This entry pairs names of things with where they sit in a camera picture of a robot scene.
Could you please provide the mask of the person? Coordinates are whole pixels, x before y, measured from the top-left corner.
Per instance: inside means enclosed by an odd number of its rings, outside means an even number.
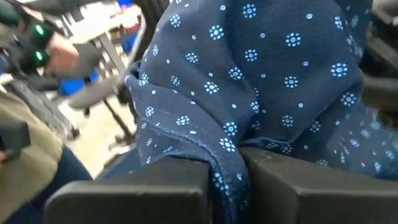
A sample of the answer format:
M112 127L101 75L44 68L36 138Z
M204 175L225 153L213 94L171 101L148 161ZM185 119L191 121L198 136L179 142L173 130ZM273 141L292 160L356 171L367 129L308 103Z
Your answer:
M97 0L36 0L25 3L22 8L31 16L34 16L40 21L44 21L46 15L59 17L68 12L75 11L85 4L96 1ZM79 60L76 68L68 74L68 78L71 78L71 74L76 71L88 70L91 72L101 60L101 52L93 44L73 44L73 46L79 53Z
M44 224L47 199L92 177L74 153L17 96L0 91L0 123L25 121L31 145L0 166L0 224Z

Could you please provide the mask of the person's hand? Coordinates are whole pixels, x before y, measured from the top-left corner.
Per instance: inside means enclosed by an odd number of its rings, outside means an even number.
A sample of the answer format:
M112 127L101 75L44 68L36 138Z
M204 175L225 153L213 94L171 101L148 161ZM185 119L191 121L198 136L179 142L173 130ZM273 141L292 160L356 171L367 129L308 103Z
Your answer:
M47 75L68 78L68 74L78 65L77 49L61 34L54 33L47 46L47 53L50 56L49 62L45 66Z

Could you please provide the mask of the white table with black frame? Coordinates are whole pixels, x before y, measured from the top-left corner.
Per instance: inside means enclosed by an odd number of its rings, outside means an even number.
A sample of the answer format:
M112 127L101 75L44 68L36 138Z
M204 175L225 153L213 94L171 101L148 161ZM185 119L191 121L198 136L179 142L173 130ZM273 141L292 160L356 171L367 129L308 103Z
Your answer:
M139 6L120 6L117 2L94 3L61 16L60 21L73 44L93 44L101 52L101 60L93 69L102 77L120 75L137 54L139 44L125 53L122 43L136 35L141 41L147 22Z

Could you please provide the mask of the navy cloth with blue dots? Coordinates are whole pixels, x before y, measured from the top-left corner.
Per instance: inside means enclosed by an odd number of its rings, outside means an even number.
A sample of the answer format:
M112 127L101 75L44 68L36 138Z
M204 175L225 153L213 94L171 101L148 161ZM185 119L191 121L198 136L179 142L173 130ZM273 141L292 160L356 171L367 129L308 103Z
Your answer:
M398 181L398 131L360 100L373 0L175 0L125 78L145 164L206 161L216 224L250 201L250 145Z

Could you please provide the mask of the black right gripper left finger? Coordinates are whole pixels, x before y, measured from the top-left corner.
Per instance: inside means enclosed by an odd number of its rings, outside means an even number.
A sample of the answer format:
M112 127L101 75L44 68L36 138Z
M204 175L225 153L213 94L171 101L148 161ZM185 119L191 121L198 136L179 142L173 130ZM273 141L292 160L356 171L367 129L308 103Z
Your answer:
M76 181L47 202L46 224L211 224L209 167L167 158L130 174Z

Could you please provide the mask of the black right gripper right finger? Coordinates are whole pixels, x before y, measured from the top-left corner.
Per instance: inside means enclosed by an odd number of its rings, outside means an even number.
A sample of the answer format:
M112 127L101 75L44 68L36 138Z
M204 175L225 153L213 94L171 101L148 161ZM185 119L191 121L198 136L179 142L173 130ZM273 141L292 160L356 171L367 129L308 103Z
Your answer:
M240 150L251 183L249 224L398 224L398 183L255 147Z

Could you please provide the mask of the blue box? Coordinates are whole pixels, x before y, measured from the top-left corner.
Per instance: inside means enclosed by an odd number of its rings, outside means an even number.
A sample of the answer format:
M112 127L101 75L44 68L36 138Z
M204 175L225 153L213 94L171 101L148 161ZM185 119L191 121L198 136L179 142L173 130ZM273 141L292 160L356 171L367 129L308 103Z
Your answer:
M88 70L83 70L83 71L76 71L71 74L72 78L64 78L61 79L60 82L60 88L59 88L59 94L62 96L70 96L73 95L74 93L80 91L83 87L85 87L85 81L83 80L84 78L89 78L92 83L96 82L97 79L99 78L98 73L93 70L93 71L88 71Z

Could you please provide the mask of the grey office chair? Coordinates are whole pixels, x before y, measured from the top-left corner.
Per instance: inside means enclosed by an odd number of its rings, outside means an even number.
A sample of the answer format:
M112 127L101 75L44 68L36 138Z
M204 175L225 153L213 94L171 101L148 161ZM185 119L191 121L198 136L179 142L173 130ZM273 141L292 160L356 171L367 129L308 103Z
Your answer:
M69 99L68 105L73 109L83 110L89 109L91 106L103 102L111 112L115 122L117 122L124 133L122 137L115 136L116 143L130 145L133 143L135 134L130 132L127 124L121 119L115 110L113 110L107 101L110 96L116 96L121 105L128 105L130 107L130 111L134 119L136 119L137 113L133 108L133 99L127 86L124 84L124 79L125 76L116 75L95 84L90 84L77 94L73 95Z

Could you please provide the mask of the black handheld device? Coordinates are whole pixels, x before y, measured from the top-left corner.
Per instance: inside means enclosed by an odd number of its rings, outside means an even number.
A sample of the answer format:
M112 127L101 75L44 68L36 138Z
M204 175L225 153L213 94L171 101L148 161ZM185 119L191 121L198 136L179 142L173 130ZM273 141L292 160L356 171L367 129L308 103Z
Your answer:
M0 151L6 154L6 161L19 158L21 151L29 146L29 127L25 121L0 123Z

